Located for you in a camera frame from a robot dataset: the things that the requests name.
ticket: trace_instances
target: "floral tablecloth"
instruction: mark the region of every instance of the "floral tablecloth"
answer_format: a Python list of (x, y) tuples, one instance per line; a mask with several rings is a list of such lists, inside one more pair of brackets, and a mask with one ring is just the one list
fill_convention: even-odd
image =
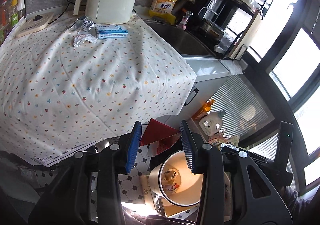
[(180, 54), (136, 16), (127, 38), (73, 48), (66, 13), (0, 47), (0, 150), (50, 166), (97, 141), (177, 115), (196, 78)]

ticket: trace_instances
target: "cabinet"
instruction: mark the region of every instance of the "cabinet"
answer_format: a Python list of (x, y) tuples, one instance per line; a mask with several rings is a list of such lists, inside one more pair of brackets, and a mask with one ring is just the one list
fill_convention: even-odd
[(161, 116), (156, 120), (179, 130), (181, 121), (189, 119), (205, 102), (208, 101), (208, 99), (210, 99), (228, 78), (229, 77), (214, 78), (196, 83), (186, 100), (186, 103), (189, 103), (182, 107), (179, 115)]

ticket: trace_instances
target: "trash can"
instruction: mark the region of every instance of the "trash can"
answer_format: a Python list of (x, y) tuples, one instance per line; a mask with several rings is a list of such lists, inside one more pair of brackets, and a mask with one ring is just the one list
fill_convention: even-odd
[[(180, 186), (173, 192), (165, 191), (161, 185), (162, 174), (168, 169), (176, 169), (179, 173)], [(181, 206), (193, 206), (200, 202), (203, 174), (193, 174), (188, 168), (184, 151), (170, 155), (163, 164), (154, 168), (149, 175), (149, 185), (156, 194), (170, 203)]]

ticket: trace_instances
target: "soap bottle label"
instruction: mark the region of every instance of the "soap bottle label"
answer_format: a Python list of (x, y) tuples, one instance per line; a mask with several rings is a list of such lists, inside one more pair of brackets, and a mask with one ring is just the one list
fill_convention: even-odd
[(150, 10), (157, 13), (171, 13), (175, 2), (170, 0), (153, 0)]

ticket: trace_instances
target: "stainless steel sink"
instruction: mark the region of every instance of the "stainless steel sink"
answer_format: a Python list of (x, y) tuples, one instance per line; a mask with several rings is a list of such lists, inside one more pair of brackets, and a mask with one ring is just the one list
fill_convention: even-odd
[(182, 55), (213, 56), (199, 40), (182, 29), (153, 21), (146, 24)]

